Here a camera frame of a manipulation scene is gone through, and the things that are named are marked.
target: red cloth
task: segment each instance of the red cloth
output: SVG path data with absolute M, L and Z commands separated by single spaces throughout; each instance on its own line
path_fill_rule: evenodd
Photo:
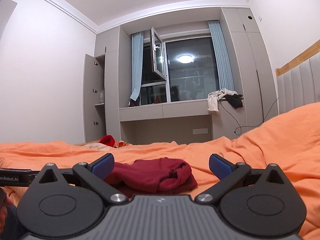
M 107 146 L 113 147 L 115 145 L 116 141 L 111 135 L 105 135 L 100 140 L 100 143 L 103 143 Z
M 115 163 L 104 180 L 122 193 L 171 195 L 197 187 L 188 163 L 179 159 L 136 160 L 132 165 Z

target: human hand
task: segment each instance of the human hand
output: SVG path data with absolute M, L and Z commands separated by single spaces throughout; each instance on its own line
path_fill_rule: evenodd
M 13 205 L 13 201 L 11 200 L 11 198 L 6 196 L 6 198 L 4 200 L 4 204 L 0 208 L 0 234 L 3 233 L 4 222 L 5 222 L 5 219 L 6 219 L 7 215 L 8 215 L 7 208 L 5 207 L 5 204 L 7 204 L 9 206 L 12 206 Z

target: wooden headboard frame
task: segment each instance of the wooden headboard frame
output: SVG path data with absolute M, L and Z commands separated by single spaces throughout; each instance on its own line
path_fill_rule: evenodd
M 294 67 L 300 65 L 302 62 L 311 58 L 313 55 L 320 52 L 320 40 L 313 44 L 311 47 L 307 48 L 304 52 L 302 52 L 299 56 L 295 57 L 289 63 L 285 64 L 282 68 L 276 69 L 276 76 L 279 77 Z

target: ceiling light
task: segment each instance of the ceiling light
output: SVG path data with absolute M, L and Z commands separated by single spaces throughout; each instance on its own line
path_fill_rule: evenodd
M 187 55 L 181 56 L 178 58 L 178 61 L 183 64 L 190 63 L 190 62 L 193 62 L 193 57 L 187 56 Z

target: orange blanket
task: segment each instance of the orange blanket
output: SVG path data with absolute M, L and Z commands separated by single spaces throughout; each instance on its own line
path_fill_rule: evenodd
M 175 142 L 127 145 L 108 152 L 113 153 L 116 162 L 128 164 L 137 159 L 161 157 L 185 160 L 199 184 L 191 192 L 193 197 L 218 181 L 208 167 L 212 153 L 233 163 L 244 161 L 253 168 L 278 163 L 307 206 L 307 219 L 300 235 L 305 240 L 320 239 L 320 103 L 277 116 L 235 140 L 222 137 L 190 145 Z M 53 162 L 60 168 L 69 168 L 80 161 L 90 163 L 103 154 L 64 142 L 5 143 L 0 144 L 0 167 L 39 170 L 44 164 Z M 26 189 L 12 187 L 6 190 L 17 202 Z

